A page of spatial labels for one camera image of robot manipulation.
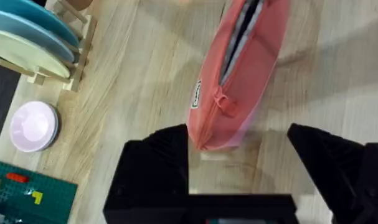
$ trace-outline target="wooden table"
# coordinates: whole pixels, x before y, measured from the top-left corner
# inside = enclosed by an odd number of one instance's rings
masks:
[[[125,142],[184,123],[228,0],[93,0],[98,18],[80,91],[22,77],[0,137],[0,161],[78,184],[70,223],[104,223]],[[378,142],[378,0],[292,0],[284,46],[257,116],[234,151],[190,152],[192,193],[291,193],[302,223],[331,214],[286,138],[292,122]],[[11,115],[42,100],[62,118],[55,144],[17,151]]]

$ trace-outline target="dish rack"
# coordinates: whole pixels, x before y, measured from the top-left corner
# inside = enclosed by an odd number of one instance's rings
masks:
[[[37,85],[43,85],[46,78],[53,78],[59,82],[63,83],[63,89],[68,91],[78,92],[79,83],[82,77],[83,69],[86,65],[89,51],[92,48],[92,39],[95,33],[97,20],[91,16],[84,16],[78,12],[71,4],[66,0],[57,0],[65,11],[70,12],[77,19],[83,23],[82,30],[78,30],[72,27],[68,22],[66,22],[62,17],[59,19],[64,22],[67,27],[78,37],[79,47],[74,47],[67,41],[58,37],[65,46],[67,46],[74,54],[79,55],[78,60],[75,63],[68,62],[59,58],[60,62],[64,64],[70,71],[70,77],[64,78],[54,72],[47,70],[46,68],[36,67],[34,71],[26,70],[18,65],[15,65],[7,60],[0,58],[0,66],[13,70],[17,73],[27,76],[27,82],[34,83]]]

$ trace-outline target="plate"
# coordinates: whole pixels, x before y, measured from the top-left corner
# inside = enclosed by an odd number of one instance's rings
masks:
[[[54,34],[19,16],[0,11],[0,30],[25,38],[68,62],[74,56]]]
[[[63,21],[31,0],[0,0],[0,11],[28,19],[53,32],[74,47],[79,45],[77,36]]]
[[[31,101],[14,113],[10,137],[20,151],[40,151],[54,141],[58,125],[53,107],[40,101]]]
[[[4,31],[0,31],[0,57],[33,72],[40,66],[61,77],[70,76],[69,70],[48,51],[27,39]]]

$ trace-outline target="pencil case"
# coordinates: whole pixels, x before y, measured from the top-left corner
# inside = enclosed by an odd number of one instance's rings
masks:
[[[289,0],[234,0],[201,68],[187,127],[198,149],[238,146],[283,42]]]

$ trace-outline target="zipper pull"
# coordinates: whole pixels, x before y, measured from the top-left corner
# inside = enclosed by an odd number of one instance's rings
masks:
[[[239,113],[237,102],[227,97],[221,86],[217,87],[214,100],[224,115],[233,118]]]

